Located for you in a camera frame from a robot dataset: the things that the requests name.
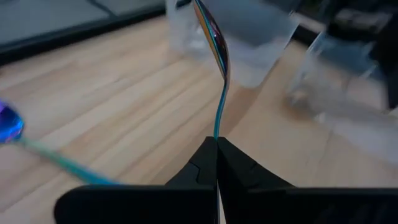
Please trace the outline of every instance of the wooden table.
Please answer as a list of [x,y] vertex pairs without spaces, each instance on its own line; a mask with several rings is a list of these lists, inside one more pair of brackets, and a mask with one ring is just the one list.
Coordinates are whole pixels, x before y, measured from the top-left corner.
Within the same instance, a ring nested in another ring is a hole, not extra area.
[[[223,80],[173,54],[164,18],[0,68],[0,97],[40,139],[130,184],[164,184],[212,134]],[[267,81],[231,84],[221,135],[297,186],[397,186],[397,167],[355,148],[284,102],[306,48],[292,42]],[[81,185],[17,146],[0,150],[0,223],[53,223],[56,199]]]

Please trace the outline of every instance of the iridescent spoon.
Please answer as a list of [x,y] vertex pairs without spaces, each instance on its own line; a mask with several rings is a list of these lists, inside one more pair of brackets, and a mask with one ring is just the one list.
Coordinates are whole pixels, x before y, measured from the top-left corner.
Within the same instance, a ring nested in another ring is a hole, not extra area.
[[228,48],[226,46],[225,39],[221,34],[220,28],[218,28],[216,21],[213,19],[213,16],[211,16],[205,5],[200,0],[194,0],[193,7],[224,79],[224,88],[221,94],[220,103],[218,104],[214,125],[214,138],[217,140],[220,133],[221,116],[223,114],[225,99],[229,89],[230,63]]
[[102,177],[71,159],[63,157],[54,150],[48,149],[39,142],[22,136],[24,121],[9,105],[0,100],[0,145],[7,143],[21,143],[26,149],[50,159],[52,162],[78,177],[88,184],[118,184]]

